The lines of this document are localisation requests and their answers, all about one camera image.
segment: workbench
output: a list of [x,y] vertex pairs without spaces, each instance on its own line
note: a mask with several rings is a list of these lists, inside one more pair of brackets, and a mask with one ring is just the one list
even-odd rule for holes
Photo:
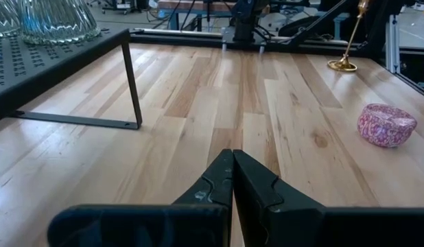
[[[0,120],[0,246],[45,246],[75,204],[170,204],[224,148],[242,149],[328,207],[424,207],[424,96],[372,60],[130,44],[140,130]],[[33,110],[134,119],[120,48],[30,102]],[[406,143],[365,141],[367,104],[409,112]],[[232,245],[242,246],[236,207]]]

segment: metal frame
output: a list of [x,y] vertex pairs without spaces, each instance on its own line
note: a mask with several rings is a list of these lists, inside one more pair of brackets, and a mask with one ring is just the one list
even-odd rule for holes
[[386,68],[391,73],[400,73],[398,16],[391,15],[386,24]]
[[125,69],[127,73],[128,86],[131,92],[131,99],[134,108],[135,122],[109,120],[109,119],[96,119],[91,117],[76,117],[68,115],[57,115],[49,113],[34,113],[24,110],[16,110],[9,117],[20,119],[31,119],[39,121],[53,121],[57,123],[66,124],[80,124],[87,126],[107,127],[107,128],[122,128],[129,130],[138,130],[142,124],[142,114],[139,106],[139,97],[137,95],[136,82],[134,78],[134,71],[132,69],[132,61],[130,55],[130,46],[128,43],[122,45],[123,61],[125,62]]
[[424,95],[424,83],[420,79],[424,73],[424,48],[400,47],[399,56],[401,72],[395,75]]
[[[154,45],[186,45],[191,47],[214,47],[222,48],[225,44],[228,49],[241,49],[248,51],[259,51],[262,47],[265,51],[287,52],[287,53],[305,53],[328,56],[341,56],[346,49],[347,44],[334,40],[332,42],[321,42],[315,40],[305,40],[297,47],[286,45],[291,39],[286,37],[273,37],[271,43],[265,43],[262,38],[255,34],[255,43],[233,42],[231,28],[225,30],[224,34],[202,33],[190,31],[167,31],[167,30],[148,30],[137,29],[131,32],[131,43],[147,43]],[[359,49],[361,44],[353,43],[351,56],[366,57],[369,55]]]

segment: brass candlestick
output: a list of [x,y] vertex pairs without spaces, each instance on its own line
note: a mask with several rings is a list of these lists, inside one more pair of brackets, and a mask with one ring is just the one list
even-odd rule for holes
[[354,72],[357,70],[357,65],[352,64],[348,60],[349,56],[349,49],[351,48],[352,40],[354,39],[355,33],[358,28],[358,24],[360,24],[360,21],[362,20],[364,13],[368,9],[369,0],[361,0],[358,3],[358,10],[359,14],[357,16],[357,23],[355,24],[354,31],[352,32],[351,39],[349,40],[348,47],[346,48],[346,51],[343,54],[342,59],[339,61],[332,60],[328,62],[328,67],[331,69],[334,69],[336,71],[342,71],[342,72]]

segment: black metal shelf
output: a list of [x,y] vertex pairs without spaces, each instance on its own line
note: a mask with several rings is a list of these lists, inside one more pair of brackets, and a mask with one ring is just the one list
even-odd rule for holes
[[[28,45],[19,37],[0,39],[0,119],[20,117],[42,121],[138,129],[141,111],[132,70],[128,30],[101,34],[84,43]],[[122,46],[136,123],[17,111],[104,54]]]

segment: clear glass vase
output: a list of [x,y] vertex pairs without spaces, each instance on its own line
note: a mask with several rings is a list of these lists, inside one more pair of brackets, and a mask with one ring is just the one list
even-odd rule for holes
[[83,0],[19,0],[19,10],[27,43],[76,43],[100,33]]
[[19,18],[14,2],[0,0],[0,38],[18,34],[19,28]]

